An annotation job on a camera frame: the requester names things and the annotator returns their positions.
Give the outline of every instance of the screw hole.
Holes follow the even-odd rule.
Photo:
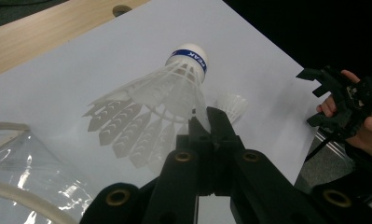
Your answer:
[[[126,189],[116,189],[106,197],[106,203],[111,206],[120,206],[128,201],[131,194]]]
[[[246,161],[258,161],[259,157],[254,152],[245,152],[243,154],[243,159]]]
[[[179,152],[174,156],[174,158],[177,161],[189,161],[191,160],[191,154],[189,154],[188,152]]]
[[[116,7],[113,7],[113,15],[115,17],[119,17],[129,11],[131,11],[132,8],[130,7],[127,7],[127,6],[124,6],[124,5],[119,5],[119,6],[116,6]]]
[[[344,193],[334,190],[334,189],[326,189],[323,192],[324,198],[333,205],[338,207],[350,207],[351,206],[351,199]]]

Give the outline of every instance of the blue band on shuttlecock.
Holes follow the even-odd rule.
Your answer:
[[[194,59],[197,63],[200,64],[200,66],[203,69],[203,72],[206,74],[206,70],[208,69],[208,66],[206,65],[206,62],[203,60],[203,58],[199,56],[198,53],[192,50],[189,50],[189,49],[178,49],[177,51],[172,53],[171,57],[175,55],[184,55],[184,56]]]

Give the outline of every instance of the human hand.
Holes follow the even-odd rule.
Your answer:
[[[354,73],[342,70],[341,74],[347,77],[354,83],[360,81]],[[332,96],[329,96],[325,101],[316,107],[317,112],[324,112],[327,117],[332,117],[337,112],[337,107]],[[372,114],[366,118],[363,125],[357,134],[346,141],[354,147],[358,147],[372,156]]]

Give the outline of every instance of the white shuttlecock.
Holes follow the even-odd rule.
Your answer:
[[[158,173],[191,117],[210,129],[200,88],[207,62],[200,47],[178,47],[164,67],[94,101],[85,114],[89,132],[99,131],[101,146],[111,145],[118,158]]]
[[[234,93],[224,93],[217,99],[217,108],[226,112],[229,121],[233,123],[240,115],[244,114],[248,106],[247,100]]]

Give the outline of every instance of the black robotic mechanism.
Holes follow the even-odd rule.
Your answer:
[[[372,209],[347,183],[304,194],[264,154],[244,147],[223,111],[207,113],[211,133],[192,119],[159,177],[140,189],[125,183],[103,189],[80,223],[197,223],[199,197],[210,194],[230,197],[237,223],[372,223]]]
[[[305,68],[296,77],[318,80],[322,86],[313,91],[317,97],[331,92],[337,105],[336,114],[328,118],[323,112],[318,113],[308,119],[308,124],[334,133],[335,140],[343,141],[355,136],[364,120],[372,113],[372,76],[351,83],[339,71],[326,66],[320,70]]]

